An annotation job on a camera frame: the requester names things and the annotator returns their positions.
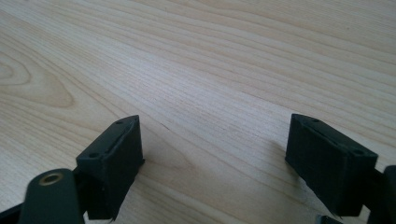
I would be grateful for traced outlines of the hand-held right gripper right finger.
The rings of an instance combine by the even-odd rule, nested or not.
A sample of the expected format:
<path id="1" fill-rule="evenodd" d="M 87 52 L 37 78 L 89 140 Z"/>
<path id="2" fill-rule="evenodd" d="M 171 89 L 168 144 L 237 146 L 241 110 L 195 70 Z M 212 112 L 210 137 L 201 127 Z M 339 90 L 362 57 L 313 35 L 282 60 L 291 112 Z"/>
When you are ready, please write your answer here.
<path id="1" fill-rule="evenodd" d="M 356 217 L 363 206 L 364 180 L 378 155 L 325 122 L 293 114 L 286 162 L 330 212 Z"/>

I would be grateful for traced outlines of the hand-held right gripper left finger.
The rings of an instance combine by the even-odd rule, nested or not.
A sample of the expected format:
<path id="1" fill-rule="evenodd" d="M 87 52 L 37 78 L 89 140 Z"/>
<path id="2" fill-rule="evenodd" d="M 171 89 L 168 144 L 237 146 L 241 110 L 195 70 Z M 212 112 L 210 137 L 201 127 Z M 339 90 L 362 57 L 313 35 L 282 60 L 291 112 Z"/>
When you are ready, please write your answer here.
<path id="1" fill-rule="evenodd" d="M 137 115 L 113 122 L 76 158 L 82 210 L 89 219 L 115 220 L 143 158 Z"/>

